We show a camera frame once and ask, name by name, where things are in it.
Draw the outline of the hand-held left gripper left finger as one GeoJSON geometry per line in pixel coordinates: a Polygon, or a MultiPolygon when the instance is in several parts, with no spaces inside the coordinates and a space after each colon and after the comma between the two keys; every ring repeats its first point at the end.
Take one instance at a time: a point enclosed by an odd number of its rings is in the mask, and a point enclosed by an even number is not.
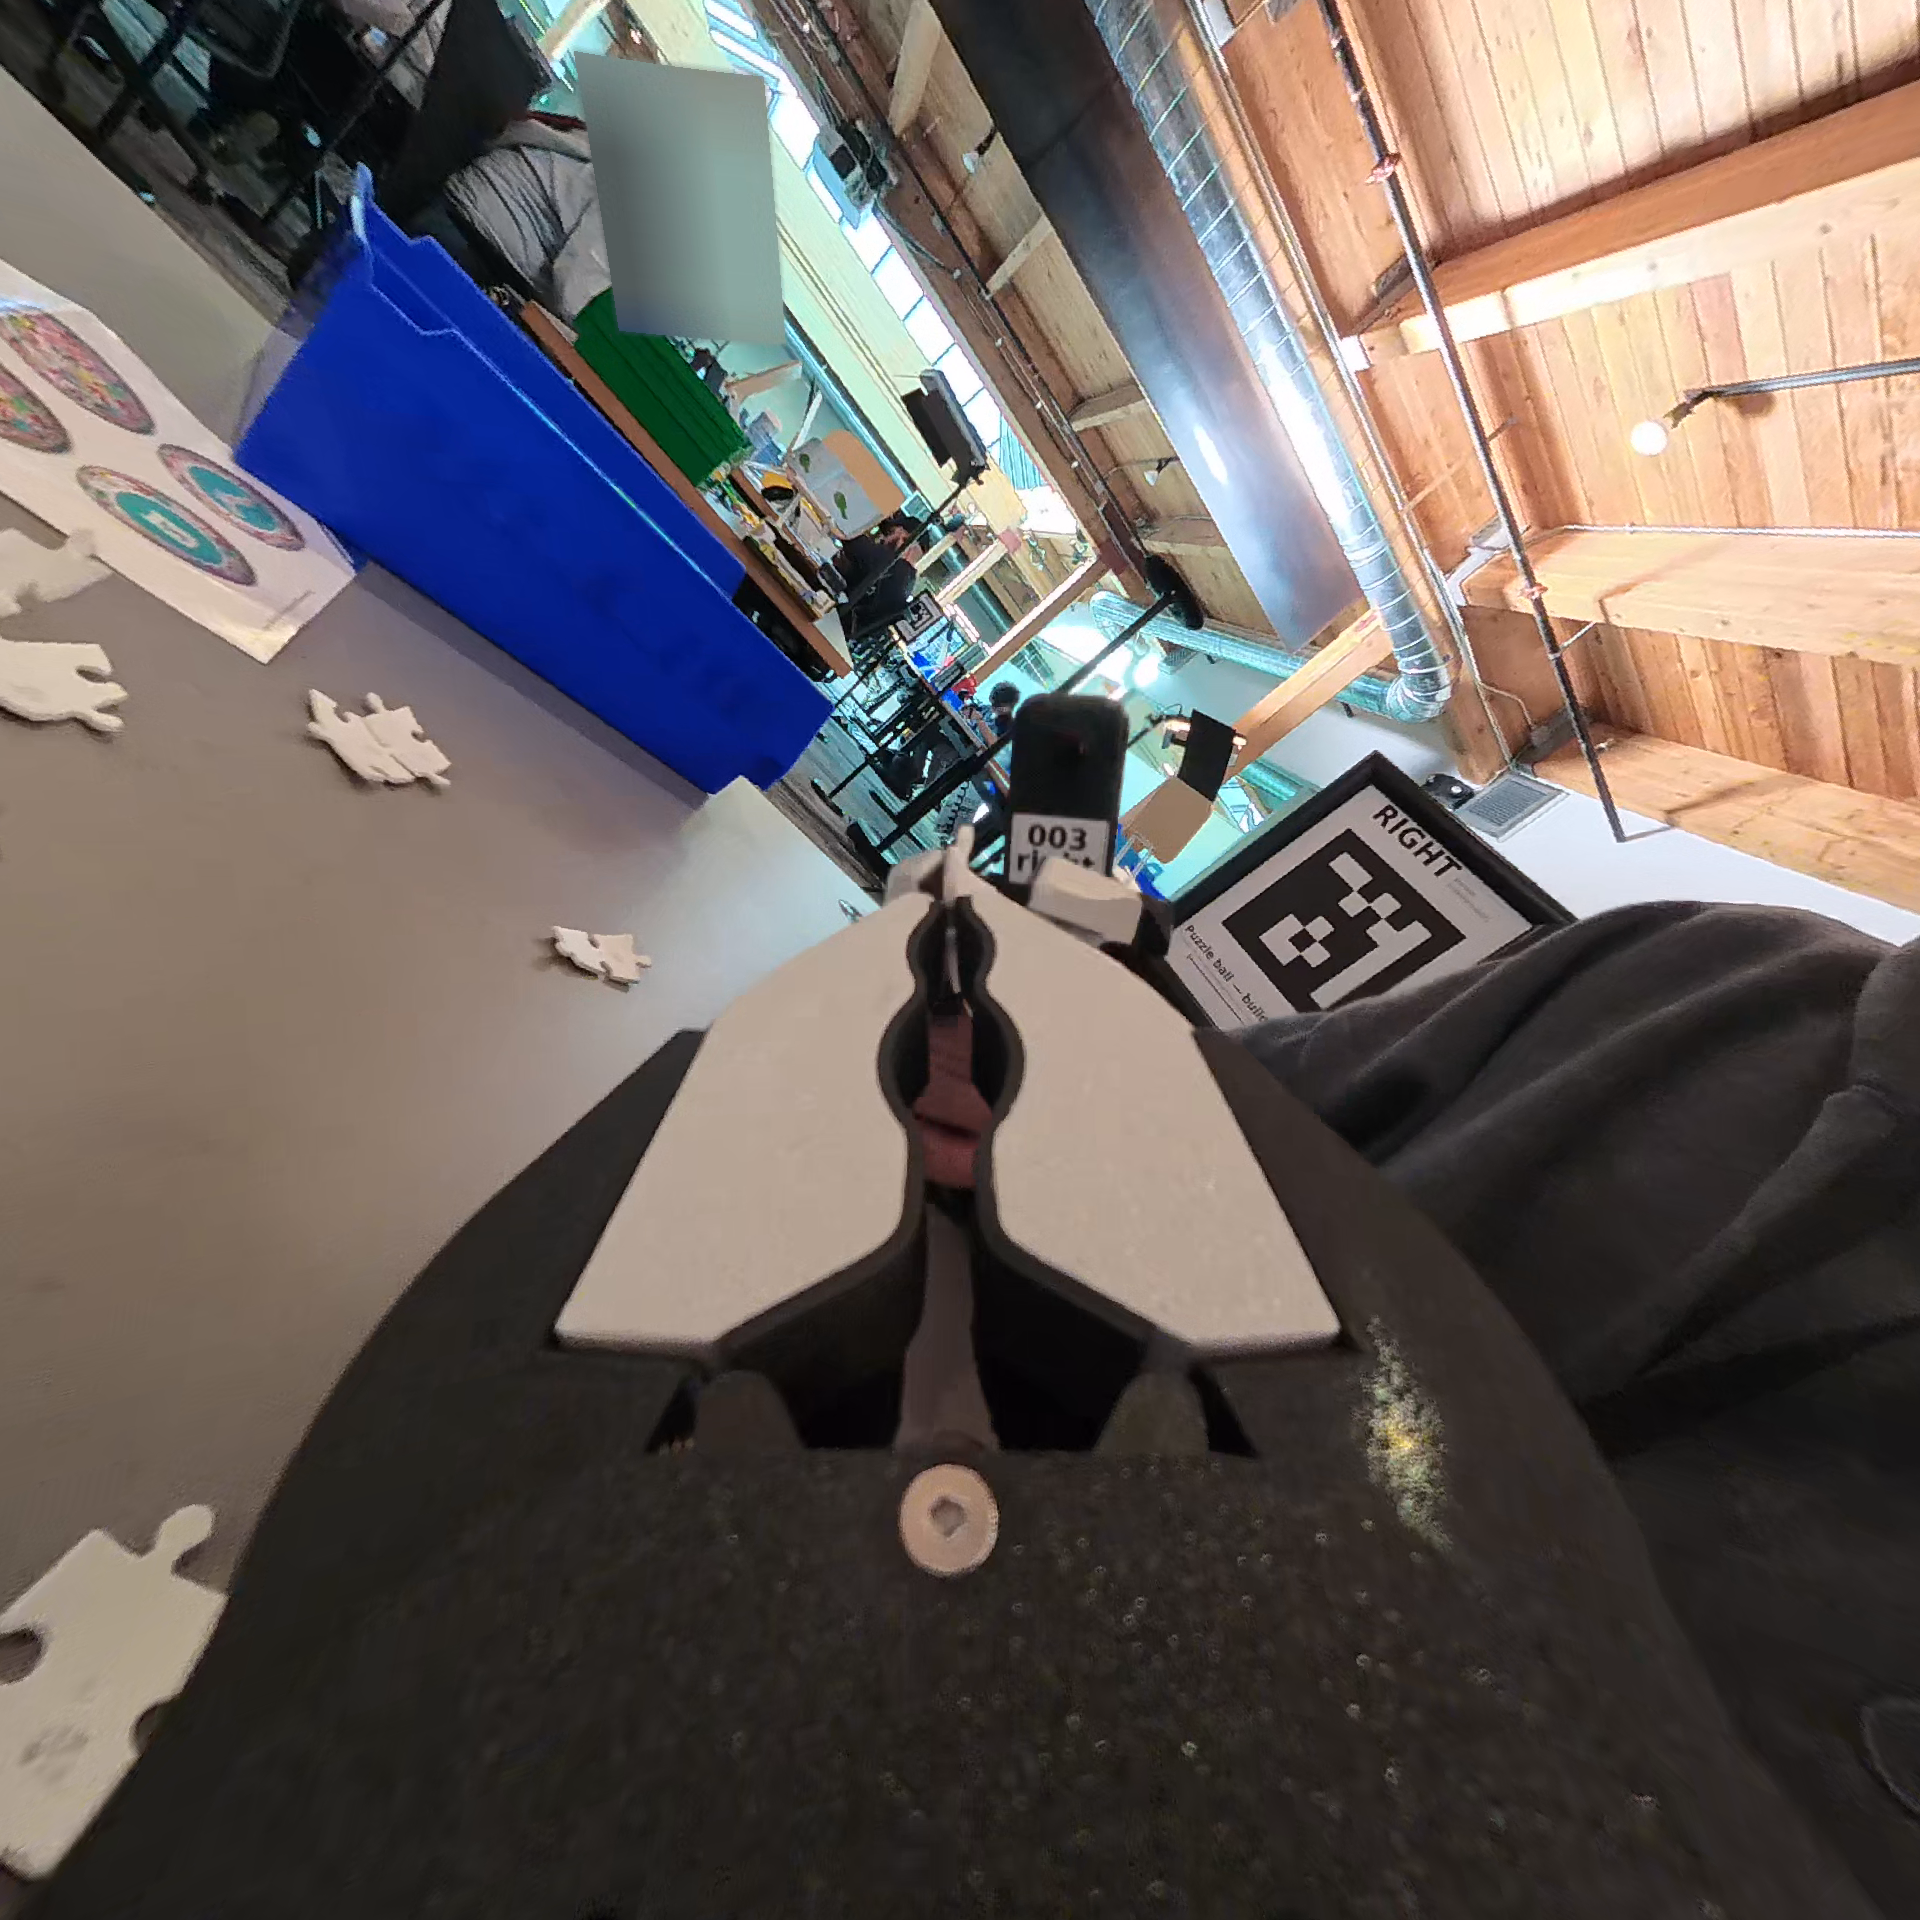
{"type": "Polygon", "coordinates": [[[925,1309],[914,1102],[950,910],[904,895],[694,1039],[558,1312],[567,1354],[766,1377],[798,1428],[893,1441],[925,1309]]]}

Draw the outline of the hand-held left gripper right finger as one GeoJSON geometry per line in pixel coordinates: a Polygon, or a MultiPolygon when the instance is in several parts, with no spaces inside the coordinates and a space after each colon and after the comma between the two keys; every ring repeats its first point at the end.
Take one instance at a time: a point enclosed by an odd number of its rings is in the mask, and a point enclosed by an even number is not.
{"type": "Polygon", "coordinates": [[[1096,944],[963,897],[999,1089],[976,1152],[976,1351],[1093,1430],[1144,1368],[1288,1359],[1338,1309],[1200,1046],[1096,944]]]}

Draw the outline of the colourful puzzle piece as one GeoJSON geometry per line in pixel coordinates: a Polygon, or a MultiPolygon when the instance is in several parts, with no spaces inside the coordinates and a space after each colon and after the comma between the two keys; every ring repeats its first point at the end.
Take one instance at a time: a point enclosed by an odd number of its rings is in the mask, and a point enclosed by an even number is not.
{"type": "Polygon", "coordinates": [[[973,1010],[963,934],[949,911],[942,911],[934,930],[936,944],[928,948],[925,1085],[912,1113],[928,1185],[972,1196],[992,1104],[976,1084],[973,1010]]]}

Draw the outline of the puzzle instruction leaflet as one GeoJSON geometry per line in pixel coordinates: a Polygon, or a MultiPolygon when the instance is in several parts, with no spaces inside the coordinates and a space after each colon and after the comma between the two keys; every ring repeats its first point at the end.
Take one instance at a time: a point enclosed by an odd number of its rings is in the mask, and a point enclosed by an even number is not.
{"type": "Polygon", "coordinates": [[[3,266],[3,490],[258,662],[357,567],[108,324],[3,266]]]}

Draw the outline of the blue plastic bin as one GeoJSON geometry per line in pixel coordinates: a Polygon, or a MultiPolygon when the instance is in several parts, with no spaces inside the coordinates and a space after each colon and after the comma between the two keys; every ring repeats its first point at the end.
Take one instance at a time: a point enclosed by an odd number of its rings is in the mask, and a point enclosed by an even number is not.
{"type": "Polygon", "coordinates": [[[359,166],[255,370],[240,465],[717,792],[776,783],[829,714],[735,602],[711,533],[523,327],[359,166]]]}

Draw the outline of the green box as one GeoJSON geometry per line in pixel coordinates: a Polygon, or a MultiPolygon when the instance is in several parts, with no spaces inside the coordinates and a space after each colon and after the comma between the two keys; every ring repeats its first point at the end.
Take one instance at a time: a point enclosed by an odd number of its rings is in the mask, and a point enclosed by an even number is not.
{"type": "Polygon", "coordinates": [[[587,301],[572,324],[587,368],[690,485],[704,486],[749,452],[730,406],[675,337],[622,328],[613,289],[587,301]]]}

